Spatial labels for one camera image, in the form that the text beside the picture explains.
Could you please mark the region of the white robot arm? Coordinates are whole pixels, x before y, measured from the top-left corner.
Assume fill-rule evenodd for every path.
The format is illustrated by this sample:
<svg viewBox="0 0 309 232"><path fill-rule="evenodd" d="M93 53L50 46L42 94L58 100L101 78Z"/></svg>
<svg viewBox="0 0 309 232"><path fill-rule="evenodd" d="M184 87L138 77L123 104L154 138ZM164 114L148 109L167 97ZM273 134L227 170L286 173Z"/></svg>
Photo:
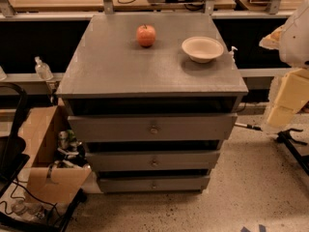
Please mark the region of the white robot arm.
<svg viewBox="0 0 309 232"><path fill-rule="evenodd" d="M260 46L277 49L292 69L270 84L263 129L280 131L309 102L309 0L304 0L287 21L262 38Z"/></svg>

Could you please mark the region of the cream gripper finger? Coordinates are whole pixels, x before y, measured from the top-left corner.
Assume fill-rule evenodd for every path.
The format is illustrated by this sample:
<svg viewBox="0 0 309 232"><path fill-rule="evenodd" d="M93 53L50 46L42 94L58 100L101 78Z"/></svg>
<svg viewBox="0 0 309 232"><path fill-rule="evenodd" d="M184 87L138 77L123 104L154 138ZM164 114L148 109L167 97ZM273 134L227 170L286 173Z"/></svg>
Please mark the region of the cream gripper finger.
<svg viewBox="0 0 309 232"><path fill-rule="evenodd" d="M271 106L267 109L266 123L274 128L286 127L295 116L295 111L284 106Z"/></svg>

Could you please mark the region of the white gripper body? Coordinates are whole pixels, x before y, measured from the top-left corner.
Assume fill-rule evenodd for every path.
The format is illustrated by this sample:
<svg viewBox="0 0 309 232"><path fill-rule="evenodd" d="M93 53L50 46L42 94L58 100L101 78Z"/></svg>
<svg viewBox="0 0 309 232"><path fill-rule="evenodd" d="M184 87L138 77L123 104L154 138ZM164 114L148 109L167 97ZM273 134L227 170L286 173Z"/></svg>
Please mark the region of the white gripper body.
<svg viewBox="0 0 309 232"><path fill-rule="evenodd" d="M309 102L309 71L296 69L286 73L275 100L275 104L292 112L298 112Z"/></svg>

